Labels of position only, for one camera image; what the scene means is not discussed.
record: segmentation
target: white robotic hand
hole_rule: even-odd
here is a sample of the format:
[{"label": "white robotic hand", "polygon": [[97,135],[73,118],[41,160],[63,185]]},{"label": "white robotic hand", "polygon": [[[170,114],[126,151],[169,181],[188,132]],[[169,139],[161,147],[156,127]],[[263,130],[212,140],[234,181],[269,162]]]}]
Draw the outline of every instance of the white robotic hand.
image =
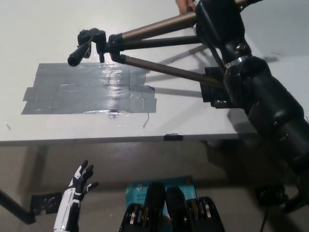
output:
[{"label": "white robotic hand", "polygon": [[68,189],[64,192],[57,218],[54,225],[54,232],[78,232],[78,219],[81,201],[85,194],[98,186],[94,182],[86,186],[87,180],[93,175],[93,165],[87,169],[88,161],[85,160],[74,174]]}]

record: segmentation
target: floor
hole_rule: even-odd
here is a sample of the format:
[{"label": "floor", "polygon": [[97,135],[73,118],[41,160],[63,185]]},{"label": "floor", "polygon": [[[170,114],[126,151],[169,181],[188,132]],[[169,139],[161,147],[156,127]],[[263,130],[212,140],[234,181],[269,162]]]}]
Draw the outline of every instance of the floor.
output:
[{"label": "floor", "polygon": [[[226,232],[259,231],[264,210],[253,186],[287,183],[295,188],[276,151],[266,144],[226,145],[217,149],[201,142],[118,143],[0,148],[0,188],[24,207],[30,196],[64,191],[77,167],[88,159],[100,183],[82,205],[80,232],[116,232],[125,212],[125,189],[144,179],[192,175],[198,196],[210,196]],[[283,215],[271,208],[264,232],[305,232],[309,208]],[[51,232],[56,215],[24,225],[0,207],[0,231]]]}]

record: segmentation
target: silver tape patch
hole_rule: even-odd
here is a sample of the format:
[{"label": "silver tape patch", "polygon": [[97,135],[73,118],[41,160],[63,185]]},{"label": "silver tape patch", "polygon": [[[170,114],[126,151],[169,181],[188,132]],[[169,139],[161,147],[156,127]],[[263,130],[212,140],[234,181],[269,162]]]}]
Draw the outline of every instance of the silver tape patch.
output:
[{"label": "silver tape patch", "polygon": [[145,86],[148,72],[117,63],[39,64],[22,114],[155,113],[155,89]]}]

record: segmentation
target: finger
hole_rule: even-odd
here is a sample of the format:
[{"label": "finger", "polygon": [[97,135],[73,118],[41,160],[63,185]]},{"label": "finger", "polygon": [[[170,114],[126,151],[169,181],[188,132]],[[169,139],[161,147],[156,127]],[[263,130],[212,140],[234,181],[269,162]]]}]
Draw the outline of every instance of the finger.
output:
[{"label": "finger", "polygon": [[176,0],[181,15],[187,13],[188,0]]},{"label": "finger", "polygon": [[84,172],[83,172],[83,177],[87,175],[87,173],[92,172],[93,170],[93,164],[91,164]]},{"label": "finger", "polygon": [[87,167],[87,165],[88,165],[88,160],[85,160],[85,161],[82,163],[82,165],[78,167],[77,171],[76,171],[75,174],[74,174],[74,177],[75,177],[76,179],[79,179],[79,178],[81,177],[81,175],[82,175],[82,173],[83,173],[85,167]]},{"label": "finger", "polygon": [[88,165],[88,160],[85,160],[81,165],[82,171],[87,167],[87,165]]},{"label": "finger", "polygon": [[86,174],[83,176],[84,183],[86,183],[87,180],[88,180],[90,177],[92,177],[92,175],[93,175],[93,171],[90,171],[90,172],[86,173]]},{"label": "finger", "polygon": [[188,5],[192,7],[193,11],[195,10],[195,4],[193,0],[188,0]]},{"label": "finger", "polygon": [[93,182],[84,189],[84,194],[87,194],[91,189],[98,186],[98,182]]}]

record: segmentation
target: white tabletop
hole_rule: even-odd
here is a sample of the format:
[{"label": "white tabletop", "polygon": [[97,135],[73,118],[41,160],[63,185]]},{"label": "white tabletop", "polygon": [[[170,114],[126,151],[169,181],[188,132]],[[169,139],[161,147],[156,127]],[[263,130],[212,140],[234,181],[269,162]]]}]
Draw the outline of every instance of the white tabletop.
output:
[{"label": "white tabletop", "polygon": [[[2,0],[0,145],[71,142],[160,141],[166,134],[184,140],[256,136],[240,109],[215,109],[203,103],[199,83],[150,72],[146,84],[157,89],[156,113],[21,115],[27,87],[33,86],[39,63],[66,63],[76,48],[77,35],[93,27],[107,36],[178,14],[174,0]],[[243,19],[253,53],[267,57],[277,77],[309,116],[309,4],[307,0],[266,0],[246,9]],[[168,35],[191,35],[190,29]],[[187,70],[213,65],[205,53],[188,52],[184,45],[124,54]],[[98,62],[95,53],[84,62]],[[179,94],[167,94],[168,89]]]}]

